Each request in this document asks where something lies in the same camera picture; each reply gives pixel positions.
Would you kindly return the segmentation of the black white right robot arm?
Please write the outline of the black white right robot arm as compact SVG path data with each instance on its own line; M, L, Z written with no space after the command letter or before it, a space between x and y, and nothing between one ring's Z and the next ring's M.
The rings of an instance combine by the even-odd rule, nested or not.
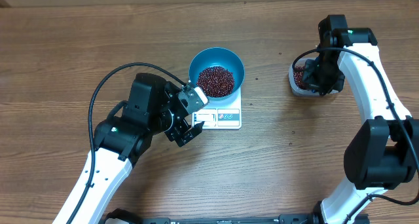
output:
M297 57L289 70L293 92L325 96L348 83L361 128L344 152L344 178L316 204L307 223L367 223L363 209L418 175L418 120L401 103L380 61L369 28L349 28L342 14L318 25L316 58Z

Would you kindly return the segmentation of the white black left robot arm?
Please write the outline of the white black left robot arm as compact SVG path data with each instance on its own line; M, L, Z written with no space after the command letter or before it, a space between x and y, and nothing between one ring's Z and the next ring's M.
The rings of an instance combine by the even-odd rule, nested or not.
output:
M187 116L208 102L199 87L179 88L158 75L137 74L128 100L118 103L94 130L94 150L54 222L99 223L117 189L150 148L152 137L165 133L184 146L203 127L189 125Z

